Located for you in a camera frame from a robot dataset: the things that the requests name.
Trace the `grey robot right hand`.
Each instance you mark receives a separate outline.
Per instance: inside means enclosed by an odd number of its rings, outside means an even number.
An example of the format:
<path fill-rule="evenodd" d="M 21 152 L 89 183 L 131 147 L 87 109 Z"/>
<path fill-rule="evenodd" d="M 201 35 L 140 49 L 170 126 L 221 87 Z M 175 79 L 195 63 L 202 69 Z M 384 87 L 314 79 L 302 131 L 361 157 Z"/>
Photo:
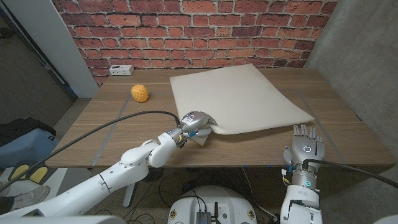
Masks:
<path fill-rule="evenodd" d="M 291 147 L 284 149 L 283 158 L 289 165 L 289 171 L 293 173 L 296 170 L 302 170 L 303 161 L 306 159 L 315 159 L 323 161 L 325 158 L 325 144 L 321 136 L 317 136 L 316 129 L 301 124 L 293 126 L 294 138 Z"/>

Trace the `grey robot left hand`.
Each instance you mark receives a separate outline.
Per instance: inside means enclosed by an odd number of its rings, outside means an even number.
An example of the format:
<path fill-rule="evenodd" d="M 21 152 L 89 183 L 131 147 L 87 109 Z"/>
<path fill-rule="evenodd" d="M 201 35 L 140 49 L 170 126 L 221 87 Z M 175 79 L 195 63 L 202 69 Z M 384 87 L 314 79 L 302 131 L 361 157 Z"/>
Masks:
<path fill-rule="evenodd" d="M 181 140 L 191 138 L 203 146 L 213 131 L 211 125 L 217 126 L 218 124 L 209 114 L 202 111 L 191 111 L 182 118 L 178 126 L 180 130 L 178 136 L 181 137 Z"/>

